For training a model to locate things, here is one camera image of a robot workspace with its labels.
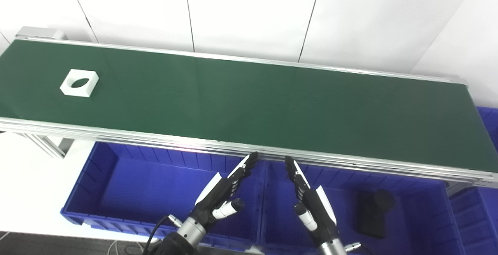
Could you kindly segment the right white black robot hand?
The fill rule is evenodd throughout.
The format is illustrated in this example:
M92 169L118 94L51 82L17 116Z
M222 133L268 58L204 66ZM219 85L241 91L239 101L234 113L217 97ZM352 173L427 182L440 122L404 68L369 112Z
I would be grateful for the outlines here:
M338 239L337 220L322 186L312 189L297 161L290 156L285 156L285 169L298 200L294 212L309 231L315 246Z

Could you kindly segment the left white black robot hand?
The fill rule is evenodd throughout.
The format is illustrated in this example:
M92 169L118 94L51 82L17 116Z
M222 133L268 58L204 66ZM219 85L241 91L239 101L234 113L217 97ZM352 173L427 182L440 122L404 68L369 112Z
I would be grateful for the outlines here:
M198 196L189 216L194 222L208 230L218 220L240 211L245 202L241 198L231 200L242 181L251 175L256 166L259 152L247 155L227 177L216 173Z

